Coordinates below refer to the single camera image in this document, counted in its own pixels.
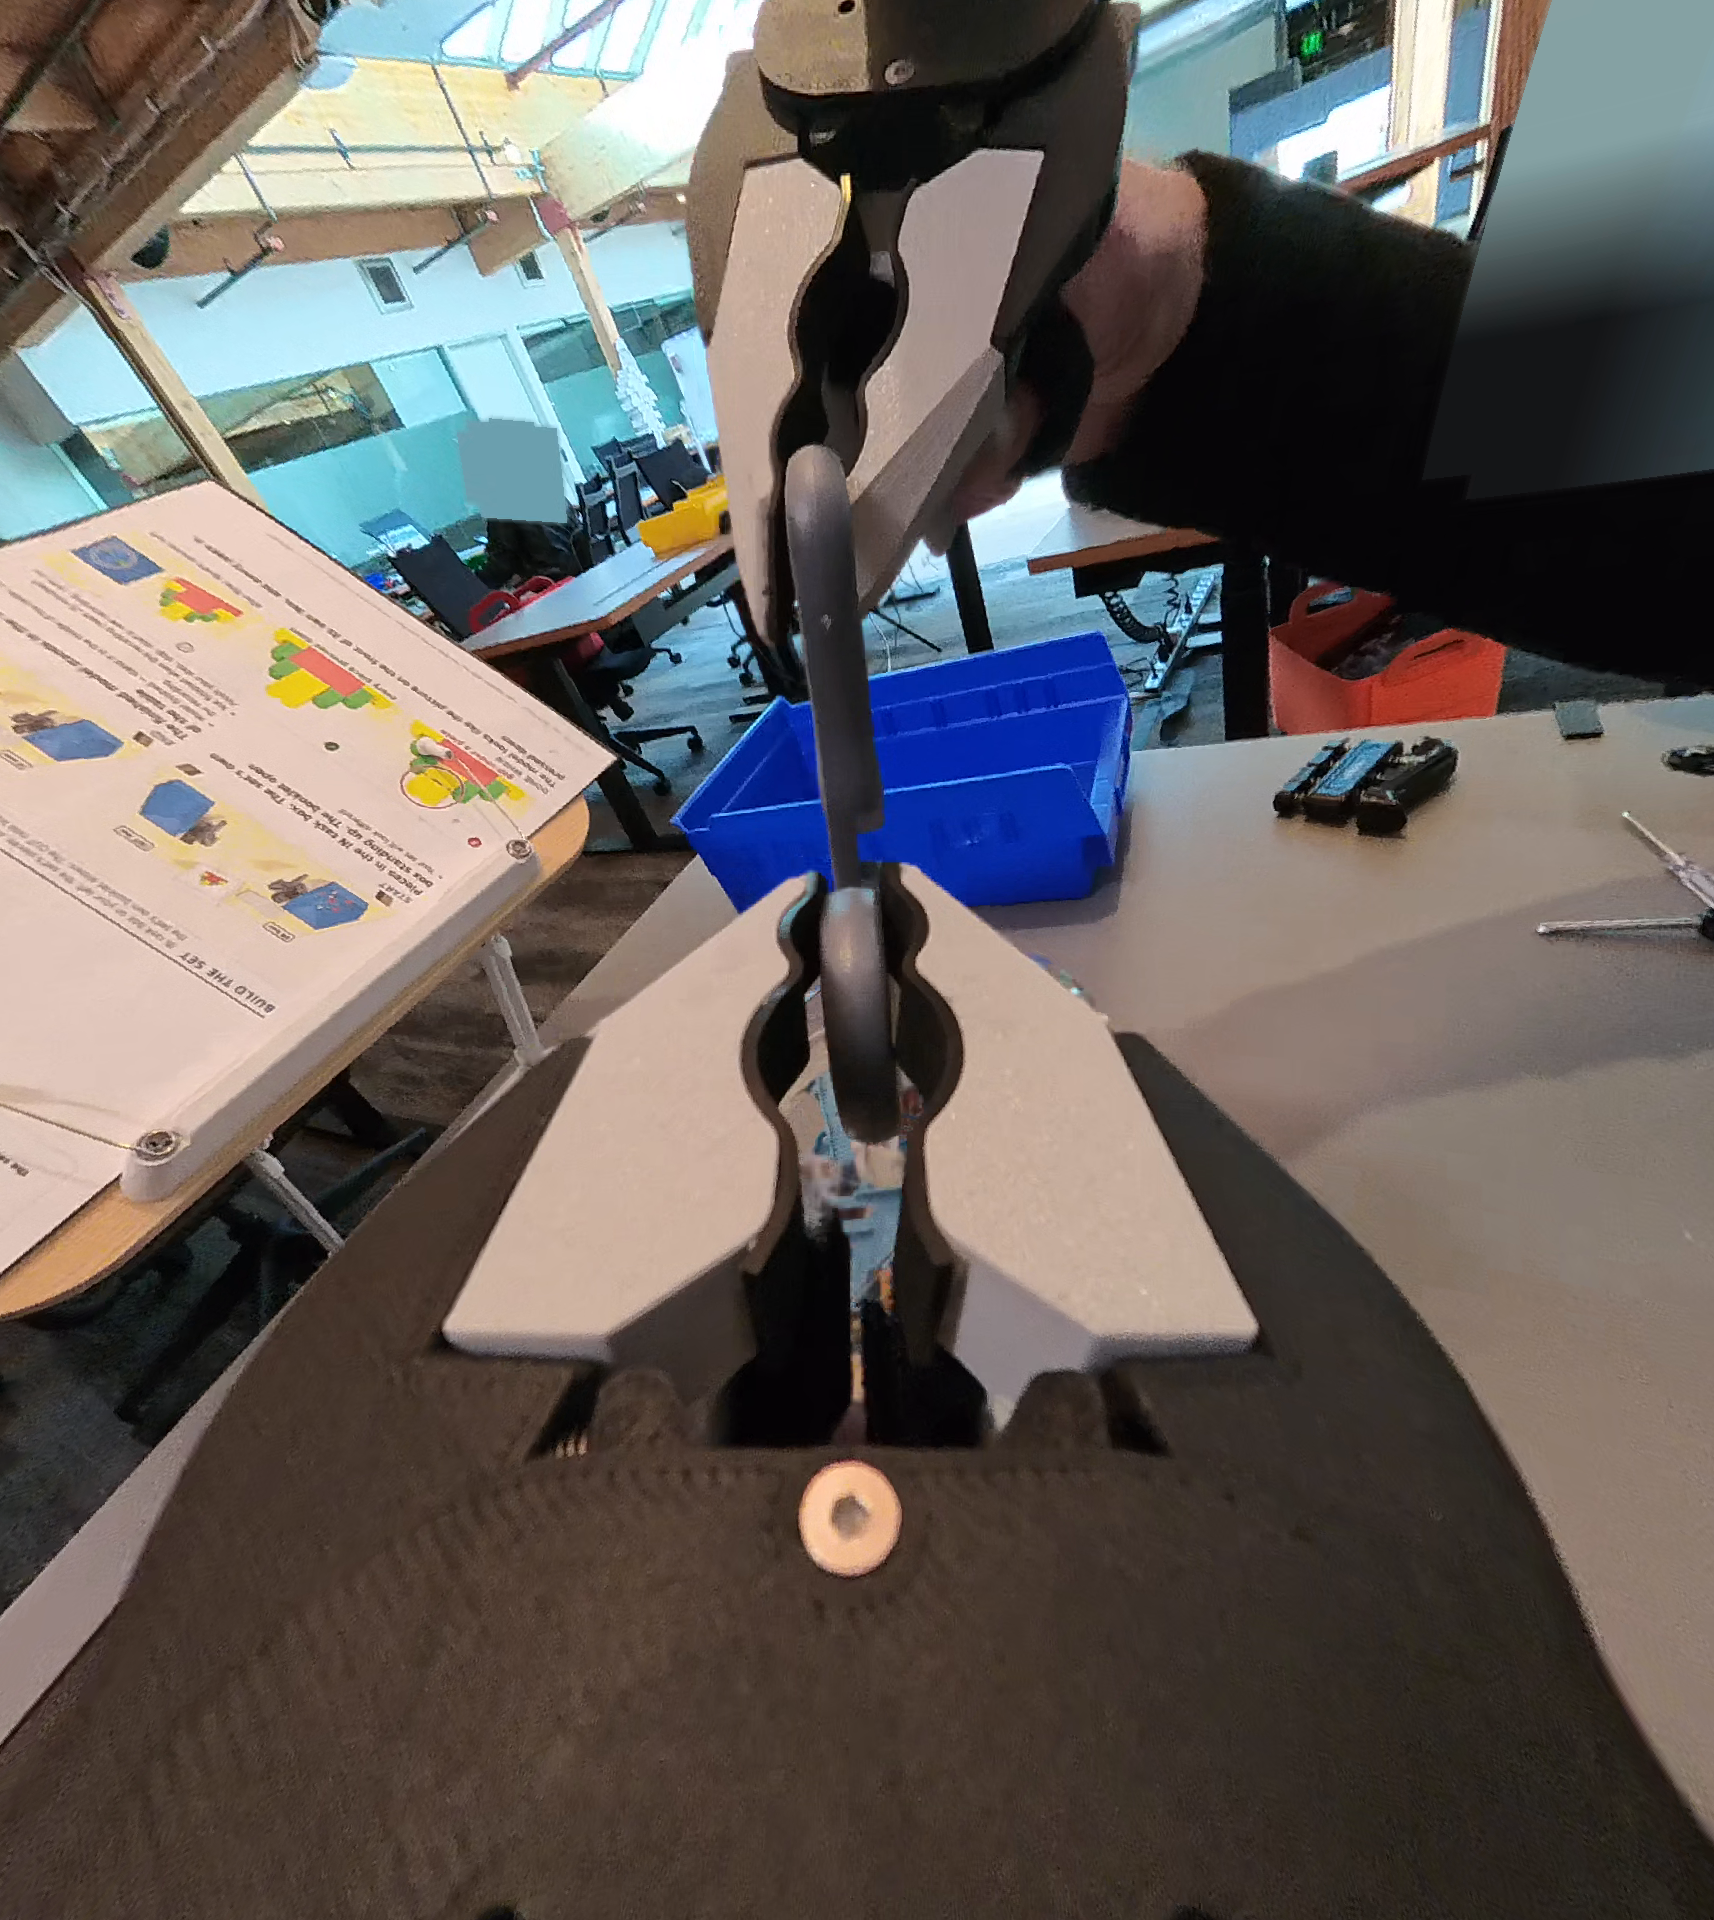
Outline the black metal post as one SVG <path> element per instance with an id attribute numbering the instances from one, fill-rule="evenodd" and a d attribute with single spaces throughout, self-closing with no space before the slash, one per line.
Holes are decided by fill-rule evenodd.
<path id="1" fill-rule="evenodd" d="M 1227 542 L 1223 572 L 1223 716 L 1230 741 L 1273 732 L 1268 559 L 1245 542 Z"/>

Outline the person's right hand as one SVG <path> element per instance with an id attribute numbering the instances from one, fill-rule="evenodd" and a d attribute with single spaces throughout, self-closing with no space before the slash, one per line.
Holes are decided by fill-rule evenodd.
<path id="1" fill-rule="evenodd" d="M 1123 161 L 1108 224 L 1062 291 L 1090 356 L 1089 394 L 1065 445 L 1073 465 L 1113 449 L 1145 388 L 1178 352 L 1202 299 L 1207 211 L 1192 171 Z M 957 481 L 954 521 L 990 513 L 1021 490 L 1042 419 L 1042 391 L 1015 377 L 989 442 Z"/>

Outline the grey and yellow scissors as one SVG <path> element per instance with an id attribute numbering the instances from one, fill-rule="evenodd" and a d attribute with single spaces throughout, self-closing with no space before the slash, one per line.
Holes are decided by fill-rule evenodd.
<path id="1" fill-rule="evenodd" d="M 882 828 L 884 780 L 857 585 L 844 465 L 826 445 L 800 447 L 783 471 L 783 534 L 814 710 L 822 819 L 832 857 L 819 923 L 822 1022 L 834 1094 L 850 1139 L 900 1130 L 892 975 L 884 911 L 864 862 Z"/>

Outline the clear maze ball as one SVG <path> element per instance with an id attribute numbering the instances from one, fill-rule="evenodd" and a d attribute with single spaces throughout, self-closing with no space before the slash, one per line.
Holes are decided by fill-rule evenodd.
<path id="1" fill-rule="evenodd" d="M 907 1135 L 855 1139 L 834 1080 L 819 1071 L 785 1096 L 783 1114 L 800 1151 L 802 1204 L 815 1230 L 836 1222 L 850 1253 L 852 1305 L 892 1304 L 892 1262 L 907 1175 Z"/>

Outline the person's right forearm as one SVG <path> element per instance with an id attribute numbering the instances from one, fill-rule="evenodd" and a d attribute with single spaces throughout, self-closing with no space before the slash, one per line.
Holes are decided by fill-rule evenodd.
<path id="1" fill-rule="evenodd" d="M 1205 288 L 1090 509 L 1245 542 L 1574 669 L 1714 693 L 1714 474 L 1470 500 L 1423 474 L 1465 239 L 1195 151 Z"/>

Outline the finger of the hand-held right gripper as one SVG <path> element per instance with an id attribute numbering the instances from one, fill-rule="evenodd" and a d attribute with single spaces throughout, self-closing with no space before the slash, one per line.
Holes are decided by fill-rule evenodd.
<path id="1" fill-rule="evenodd" d="M 865 435 L 847 474 L 858 608 L 914 547 L 954 525 L 950 505 L 1006 406 L 993 330 L 1042 156 L 979 149 L 917 187 L 898 234 L 901 316 L 864 386 Z"/>
<path id="2" fill-rule="evenodd" d="M 708 333 L 733 555 L 750 619 L 768 649 L 787 646 L 783 477 L 802 445 L 826 445 L 850 471 L 857 412 L 826 388 L 822 327 L 807 323 L 814 286 L 844 240 L 852 191 L 805 156 L 750 165 Z"/>

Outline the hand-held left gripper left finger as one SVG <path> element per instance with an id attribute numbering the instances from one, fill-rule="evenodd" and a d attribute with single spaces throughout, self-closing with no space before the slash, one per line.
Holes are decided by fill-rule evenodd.
<path id="1" fill-rule="evenodd" d="M 782 883 L 553 1061 L 560 1104 L 442 1333 L 470 1355 L 822 1394 L 822 1250 L 783 1092 L 808 1059 L 822 878 Z"/>

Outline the white instruction board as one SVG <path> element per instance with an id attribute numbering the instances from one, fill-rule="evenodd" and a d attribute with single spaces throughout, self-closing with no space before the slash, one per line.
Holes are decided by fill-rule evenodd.
<path id="1" fill-rule="evenodd" d="M 0 1281 L 217 1173 L 608 769 L 218 485 L 0 546 Z"/>

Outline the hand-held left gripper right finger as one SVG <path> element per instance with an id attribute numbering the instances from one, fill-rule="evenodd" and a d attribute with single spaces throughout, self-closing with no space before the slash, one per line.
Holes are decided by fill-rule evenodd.
<path id="1" fill-rule="evenodd" d="M 921 1096 L 892 1250 L 917 1392 L 1250 1353 L 1254 1308 L 1107 1017 L 924 871 L 879 891 Z"/>

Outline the orange bag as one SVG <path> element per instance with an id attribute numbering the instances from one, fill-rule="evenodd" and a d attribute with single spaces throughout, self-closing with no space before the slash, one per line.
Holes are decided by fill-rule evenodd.
<path id="1" fill-rule="evenodd" d="M 1311 580 L 1270 627 L 1270 707 L 1284 735 L 1486 718 L 1505 674 L 1499 642 L 1328 580 Z"/>

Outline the grey desk wooden edge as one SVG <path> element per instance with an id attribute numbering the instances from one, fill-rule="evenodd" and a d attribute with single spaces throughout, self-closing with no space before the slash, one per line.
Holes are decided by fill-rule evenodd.
<path id="1" fill-rule="evenodd" d="M 505 612 L 480 633 L 462 637 L 461 646 L 480 660 L 567 646 L 585 634 L 607 634 L 614 624 L 686 586 L 708 595 L 727 594 L 736 578 L 732 534 L 670 558 L 659 558 L 646 546 L 629 546 L 528 604 Z"/>

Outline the yellow plastic bin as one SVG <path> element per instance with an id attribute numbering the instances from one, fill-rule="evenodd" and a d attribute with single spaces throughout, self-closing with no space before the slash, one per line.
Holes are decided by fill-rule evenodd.
<path id="1" fill-rule="evenodd" d="M 676 505 L 643 519 L 635 534 L 661 561 L 732 534 L 732 506 L 727 477 L 710 479 L 686 490 Z"/>

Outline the blue plastic bin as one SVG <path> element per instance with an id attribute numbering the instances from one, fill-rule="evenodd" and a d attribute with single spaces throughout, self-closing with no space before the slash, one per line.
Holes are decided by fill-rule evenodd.
<path id="1" fill-rule="evenodd" d="M 914 865 L 968 904 L 1086 899 L 1115 857 L 1131 703 L 1107 637 L 1057 637 L 871 680 L 884 825 L 867 862 Z M 815 728 L 776 700 L 676 811 L 750 908 L 832 874 Z"/>

